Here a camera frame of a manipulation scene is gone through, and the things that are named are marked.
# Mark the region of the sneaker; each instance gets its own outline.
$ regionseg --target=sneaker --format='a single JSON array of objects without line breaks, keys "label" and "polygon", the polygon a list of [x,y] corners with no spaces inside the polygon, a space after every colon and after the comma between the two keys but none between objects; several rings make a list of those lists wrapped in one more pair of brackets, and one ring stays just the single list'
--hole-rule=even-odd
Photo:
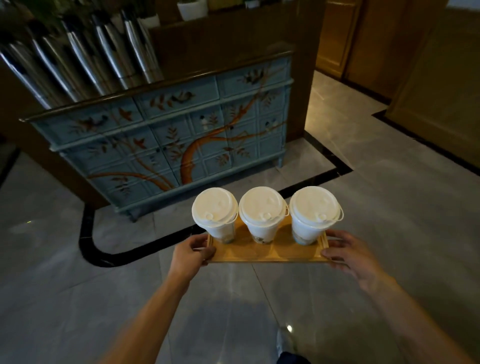
[{"label": "sneaker", "polygon": [[292,334],[287,328],[279,328],[276,332],[276,350],[278,357],[280,357],[283,352],[296,354],[297,347],[293,341]]}]

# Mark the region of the white lid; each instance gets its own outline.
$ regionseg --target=white lid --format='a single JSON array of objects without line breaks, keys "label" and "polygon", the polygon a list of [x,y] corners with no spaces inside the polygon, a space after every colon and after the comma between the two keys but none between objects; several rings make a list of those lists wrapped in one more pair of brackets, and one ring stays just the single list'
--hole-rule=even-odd
[{"label": "white lid", "polygon": [[235,197],[223,188],[208,188],[192,205],[193,220],[203,228],[216,228],[232,222],[238,211]]},{"label": "white lid", "polygon": [[255,187],[240,200],[239,213],[243,222],[254,226],[270,226],[285,217],[287,204],[283,197],[270,187]]},{"label": "white lid", "polygon": [[323,228],[337,221],[340,204],[333,194],[318,186],[304,187],[290,200],[290,213],[306,225]]}]

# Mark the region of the pant leg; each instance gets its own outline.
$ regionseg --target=pant leg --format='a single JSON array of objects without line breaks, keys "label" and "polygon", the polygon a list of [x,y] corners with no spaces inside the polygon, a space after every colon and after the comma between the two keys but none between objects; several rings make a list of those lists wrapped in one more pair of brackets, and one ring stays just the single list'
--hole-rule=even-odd
[{"label": "pant leg", "polygon": [[278,358],[276,364],[310,364],[303,356],[283,352]]}]

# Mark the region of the cup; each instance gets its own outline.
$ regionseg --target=cup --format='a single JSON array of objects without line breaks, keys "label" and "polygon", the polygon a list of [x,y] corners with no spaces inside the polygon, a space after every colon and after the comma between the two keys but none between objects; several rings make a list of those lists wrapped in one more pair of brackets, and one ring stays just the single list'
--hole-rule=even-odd
[{"label": "cup", "polygon": [[271,243],[280,222],[288,215],[283,197],[270,187],[255,187],[240,200],[239,214],[257,243]]},{"label": "cup", "polygon": [[223,188],[208,188],[192,205],[193,221],[223,244],[235,239],[235,220],[239,205],[235,197]]},{"label": "cup", "polygon": [[343,210],[333,194],[318,186],[304,187],[290,199],[292,235],[298,244],[310,245],[319,235],[343,219]]}]

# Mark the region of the person's left hand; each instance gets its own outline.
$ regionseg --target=person's left hand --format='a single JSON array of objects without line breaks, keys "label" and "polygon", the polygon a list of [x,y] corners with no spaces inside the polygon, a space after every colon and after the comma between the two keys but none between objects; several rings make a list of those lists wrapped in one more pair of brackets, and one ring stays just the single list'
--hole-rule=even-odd
[{"label": "person's left hand", "polygon": [[168,278],[185,287],[185,290],[200,267],[206,266],[208,264],[207,260],[215,254],[216,248],[214,246],[207,247],[207,237],[208,234],[192,235],[177,244],[173,251]]}]

